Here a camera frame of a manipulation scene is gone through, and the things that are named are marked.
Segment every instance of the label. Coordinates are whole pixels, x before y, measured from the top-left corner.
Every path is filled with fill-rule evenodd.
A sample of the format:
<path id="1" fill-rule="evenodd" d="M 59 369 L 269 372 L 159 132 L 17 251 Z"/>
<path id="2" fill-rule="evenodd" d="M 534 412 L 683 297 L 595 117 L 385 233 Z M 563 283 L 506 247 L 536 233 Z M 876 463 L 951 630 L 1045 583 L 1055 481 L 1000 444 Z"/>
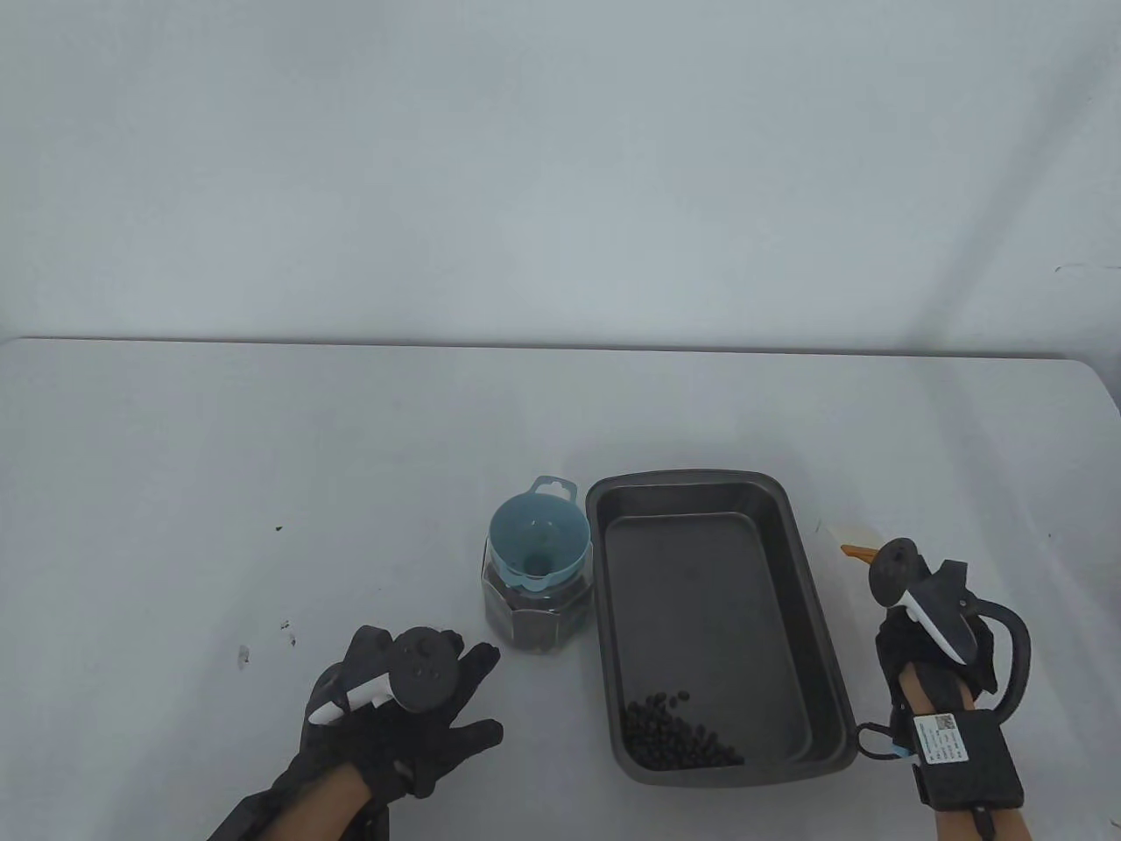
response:
<path id="1" fill-rule="evenodd" d="M 927 765 L 967 763 L 970 755 L 957 729 L 957 720 L 951 714 L 919 715 L 915 719 L 915 733 L 923 748 Z"/>

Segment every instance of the black glove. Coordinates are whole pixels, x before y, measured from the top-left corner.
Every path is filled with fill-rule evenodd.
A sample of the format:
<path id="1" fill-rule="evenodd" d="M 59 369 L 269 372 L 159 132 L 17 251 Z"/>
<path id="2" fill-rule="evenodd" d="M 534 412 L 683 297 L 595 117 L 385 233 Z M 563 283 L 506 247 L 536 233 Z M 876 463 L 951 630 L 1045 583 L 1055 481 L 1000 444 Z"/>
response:
<path id="1" fill-rule="evenodd" d="M 463 654 L 463 637 L 443 631 L 456 656 Z M 331 694 L 330 684 L 343 678 L 344 690 L 364 683 L 364 654 L 383 648 L 392 641 L 388 631 L 365 626 L 359 628 L 343 662 L 324 673 L 312 693 L 308 709 L 318 705 L 319 691 Z M 480 643 L 460 658 L 460 680 L 455 692 L 435 710 L 411 713 L 396 701 L 374 709 L 367 704 L 353 710 L 336 724 L 306 727 L 306 740 L 313 750 L 325 750 L 340 761 L 358 768 L 378 805 L 388 805 L 406 794 L 427 797 L 436 780 L 448 774 L 464 759 L 493 748 L 502 741 L 502 726 L 484 719 L 465 727 L 452 722 L 475 694 L 479 684 L 491 673 L 499 650 Z"/>
<path id="2" fill-rule="evenodd" d="M 929 663 L 953 672 L 969 686 L 974 701 L 982 692 L 997 691 L 997 673 L 992 666 L 992 631 L 978 617 L 971 617 L 967 622 L 978 640 L 978 656 L 972 664 L 963 666 L 947 657 L 926 629 L 907 616 L 907 608 L 891 608 L 888 611 L 880 632 L 876 635 L 876 653 L 880 657 L 880 668 L 888 681 L 892 701 L 902 699 L 899 675 L 908 663 Z"/>
<path id="3" fill-rule="evenodd" d="M 463 637 L 443 631 L 456 656 Z M 452 697 L 426 713 L 409 713 L 396 701 L 374 709 L 360 706 L 336 723 L 316 727 L 307 715 L 324 701 L 372 677 L 377 651 L 392 643 L 389 631 L 363 626 L 351 640 L 341 663 L 316 681 L 304 710 L 299 752 L 267 792 L 245 797 L 211 835 L 211 841 L 249 841 L 257 838 L 281 811 L 295 802 L 305 786 L 344 763 L 352 763 L 370 788 L 373 800 L 351 822 L 343 839 L 386 838 L 391 802 L 414 794 L 427 797 L 436 780 L 469 757 L 502 741 L 502 726 L 491 719 L 452 728 L 482 680 L 499 659 L 499 650 L 484 643 L 458 660 L 458 683 Z"/>
<path id="4" fill-rule="evenodd" d="M 910 720 L 914 718 L 914 713 L 910 704 L 907 703 L 902 687 L 899 685 L 899 675 L 908 663 L 914 663 L 919 668 L 923 668 L 921 664 L 926 664 L 957 675 L 969 687 L 974 701 L 982 692 L 997 691 L 997 673 L 992 665 L 992 631 L 989 630 L 984 620 L 978 617 L 971 617 L 967 622 L 973 636 L 976 637 L 978 656 L 973 663 L 963 666 L 952 660 L 930 638 L 926 629 L 907 616 L 907 608 L 899 607 L 888 610 L 887 619 L 883 620 L 880 631 L 876 635 L 876 653 L 879 655 L 880 668 L 883 671 L 888 690 L 891 692 L 891 720 L 888 727 L 864 723 L 858 728 L 856 745 L 861 754 L 873 759 L 897 758 L 895 754 L 876 754 L 867 750 L 860 742 L 863 730 L 889 736 L 895 745 L 910 752 L 915 751 L 910 731 Z"/>

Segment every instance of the table surface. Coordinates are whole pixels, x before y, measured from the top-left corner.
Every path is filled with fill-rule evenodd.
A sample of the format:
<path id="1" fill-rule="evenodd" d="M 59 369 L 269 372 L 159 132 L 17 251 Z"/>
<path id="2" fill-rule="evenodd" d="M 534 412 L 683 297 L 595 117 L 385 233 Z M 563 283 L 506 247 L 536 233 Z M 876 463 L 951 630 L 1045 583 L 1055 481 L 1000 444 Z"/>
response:
<path id="1" fill-rule="evenodd" d="M 359 625 L 492 638 L 503 499 L 673 468 L 786 488 L 858 721 L 887 718 L 882 611 L 836 536 L 969 561 L 1035 641 L 1004 732 L 1036 837 L 1115 838 L 1121 418 L 1081 363 L 54 340 L 0 348 L 0 835 L 205 837 Z M 396 838 L 934 837 L 902 764 L 633 783 L 594 628 L 504 650 L 465 712 L 491 715 L 503 745 L 396 805 Z"/>

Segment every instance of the baking pan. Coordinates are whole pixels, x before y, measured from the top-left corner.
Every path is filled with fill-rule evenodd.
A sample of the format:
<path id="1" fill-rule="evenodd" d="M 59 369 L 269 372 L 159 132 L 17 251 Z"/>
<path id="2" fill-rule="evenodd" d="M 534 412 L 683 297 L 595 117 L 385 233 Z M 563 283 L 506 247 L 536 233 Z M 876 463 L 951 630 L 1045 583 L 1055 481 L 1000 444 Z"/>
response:
<path id="1" fill-rule="evenodd" d="M 611 742 L 640 783 L 752 786 L 847 767 L 849 696 L 790 501 L 762 473 L 679 470 L 587 493 Z M 685 691 L 674 710 L 717 731 L 743 765 L 651 770 L 628 752 L 631 702 Z"/>

